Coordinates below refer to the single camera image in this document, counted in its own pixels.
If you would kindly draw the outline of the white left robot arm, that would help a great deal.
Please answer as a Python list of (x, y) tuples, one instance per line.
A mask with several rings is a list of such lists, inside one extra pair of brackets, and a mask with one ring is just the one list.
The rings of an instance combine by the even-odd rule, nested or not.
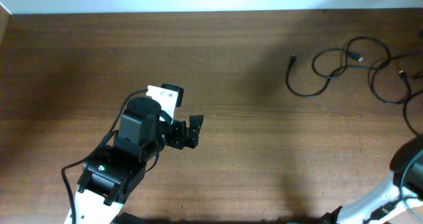
[(110, 130), (80, 161), (83, 172), (76, 193), (69, 194), (66, 223), (141, 223), (121, 210), (150, 170), (147, 162), (158, 159), (166, 146), (195, 148), (203, 121), (202, 115), (174, 121), (152, 98), (129, 100), (120, 128)]

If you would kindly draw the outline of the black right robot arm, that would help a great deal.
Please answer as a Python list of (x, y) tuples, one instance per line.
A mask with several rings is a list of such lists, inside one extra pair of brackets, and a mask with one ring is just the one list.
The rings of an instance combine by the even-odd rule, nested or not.
[(422, 206), (422, 136), (394, 154), (390, 173), (358, 201), (324, 214), (319, 223), (386, 223), (406, 210)]

